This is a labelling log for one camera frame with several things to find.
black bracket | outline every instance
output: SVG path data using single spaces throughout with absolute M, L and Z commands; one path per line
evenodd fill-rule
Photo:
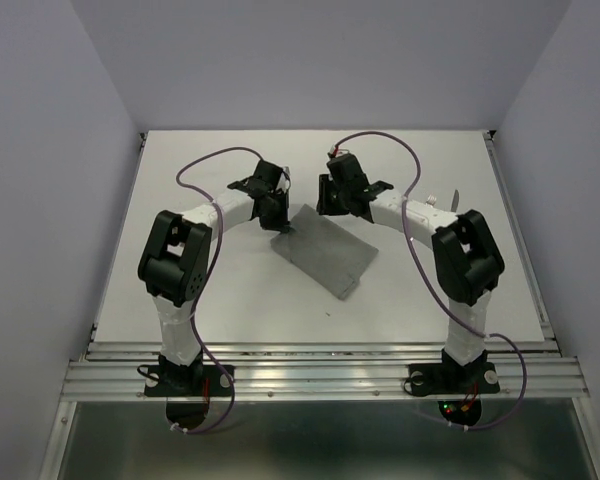
M 181 307 L 193 300 L 206 281 L 212 230 L 164 210 L 154 222 L 138 265 L 147 292 Z M 183 245 L 182 253 L 174 248 Z
M 235 378 L 233 365 L 223 364 L 227 373 Z M 222 380 L 223 374 L 215 365 L 203 365 L 202 353 L 189 366 L 175 365 L 164 356 L 158 356 L 158 365 L 141 365 L 146 368 L 144 396 L 148 398 L 200 397 L 197 402 L 170 402 L 165 415 L 169 422 L 180 428 L 193 430 L 200 426 L 209 412 L 211 397 L 230 397 L 231 386 Z
M 360 162 L 351 153 L 345 153 L 327 162 L 329 174 L 318 177 L 318 205 L 320 215 L 348 215 L 373 222 L 369 203 L 393 185 L 383 181 L 369 183 Z
M 464 394 L 474 385 L 480 395 L 500 392 L 496 367 L 487 361 L 486 350 L 467 365 L 459 365 L 442 350 L 442 363 L 417 363 L 407 368 L 404 389 L 414 397 Z
M 486 220 L 470 210 L 431 237 L 438 283 L 456 302 L 475 305 L 498 286 L 504 260 Z
M 251 219 L 258 218 L 263 230 L 289 231 L 289 192 L 277 188 L 283 168 L 260 160 L 253 175 L 227 188 L 246 193 L 254 201 Z
M 222 364 L 232 377 L 235 373 L 233 365 Z M 165 357 L 158 357 L 158 365 L 146 365 L 147 375 L 155 377 L 158 382 L 154 386 L 145 384 L 144 395 L 152 398 L 163 397 L 202 397 L 204 382 L 209 381 L 210 397 L 230 397 L 231 388 L 221 383 L 222 373 L 215 365 L 203 365 L 202 354 L 191 365 L 175 365 Z

gray sheet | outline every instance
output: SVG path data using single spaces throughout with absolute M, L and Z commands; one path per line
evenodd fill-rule
M 271 240 L 271 248 L 340 300 L 353 292 L 378 254 L 308 205 L 291 219 L 291 227 L 290 233 Z

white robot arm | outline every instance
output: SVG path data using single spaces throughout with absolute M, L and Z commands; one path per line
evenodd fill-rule
M 261 160 L 252 176 L 229 185 L 213 202 L 222 211 L 223 232 L 255 218 L 265 230 L 288 231 L 288 178 L 287 169 Z M 159 377 L 182 390 L 196 384 L 201 369 L 201 346 L 190 317 L 218 233 L 218 212 L 211 203 L 182 213 L 160 212 L 138 266 L 160 320 Z
M 404 232 L 404 197 L 392 185 L 382 181 L 370 184 L 357 158 L 348 152 L 331 157 L 327 167 L 330 173 L 319 177 L 318 213 L 352 214 Z M 456 393 L 481 382 L 481 375 L 493 369 L 486 362 L 484 330 L 491 291 L 498 285 L 504 261 L 484 217 L 474 210 L 456 215 L 408 200 L 406 220 L 412 239 L 433 252 L 449 311 L 468 327 L 450 318 L 442 363 L 419 366 L 418 373 L 426 371 L 428 378 L 421 379 L 424 388 L 414 385 L 413 391 L 421 396 Z M 481 392 L 489 393 L 492 387 L 486 385 Z

metal frame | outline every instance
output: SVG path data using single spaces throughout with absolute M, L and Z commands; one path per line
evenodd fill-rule
M 577 359 L 561 355 L 502 178 L 492 138 L 486 132 L 483 136 L 545 338 L 542 342 L 519 345 L 529 371 L 527 397 L 573 399 L 586 448 L 600 479 L 600 430 L 591 408 L 589 391 Z M 407 377 L 406 365 L 438 359 L 442 347 L 442 343 L 209 345 L 220 361 L 237 367 L 236 399 L 263 402 L 419 400 L 408 396 L 402 389 L 402 381 Z M 490 398 L 516 398 L 522 380 L 517 356 L 501 342 L 488 343 L 488 349 L 502 387 L 500 394 Z M 80 361 L 69 365 L 41 479 L 56 479 L 60 474 L 77 402 L 164 401 L 144 396 L 144 380 L 136 372 L 139 363 L 155 363 L 159 350 L 157 342 L 92 341 Z
M 69 441 L 76 407 L 76 402 L 61 401 L 58 405 L 51 436 L 47 444 L 47 451 L 45 452 L 42 469 L 40 470 L 40 480 L 55 480 L 60 475 L 62 459 L 64 458 L 64 452 Z

white platform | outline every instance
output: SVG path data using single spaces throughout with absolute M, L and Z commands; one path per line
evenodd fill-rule
M 176 172 L 191 160 L 229 146 L 249 146 L 270 162 L 289 166 L 291 215 L 315 205 L 318 174 L 326 173 L 326 152 L 345 131 L 152 131 L 142 155 L 111 278 L 99 316 L 98 342 L 159 342 L 155 308 L 136 269 L 153 219 L 160 210 L 183 211 L 202 203 L 175 184 Z M 518 254 L 504 203 L 481 132 L 394 131 L 422 161 L 422 179 L 412 198 L 430 194 L 448 209 L 454 189 L 458 211 L 484 214 L 506 263 L 493 295 L 488 332 L 517 341 L 541 341 L 539 317 Z M 414 175 L 411 157 L 383 138 L 346 144 L 369 176 L 401 191 Z M 186 175 L 212 194 L 253 172 L 257 159 L 236 152 L 211 159 Z M 395 231 L 344 217 L 332 218 L 380 253 L 346 300 L 333 297 L 269 247 L 272 232 L 257 221 L 231 230 L 218 267 L 199 305 L 198 325 L 212 342 L 443 342 L 447 319 L 428 295 L 405 239 Z M 420 246 L 435 279 L 433 256 Z

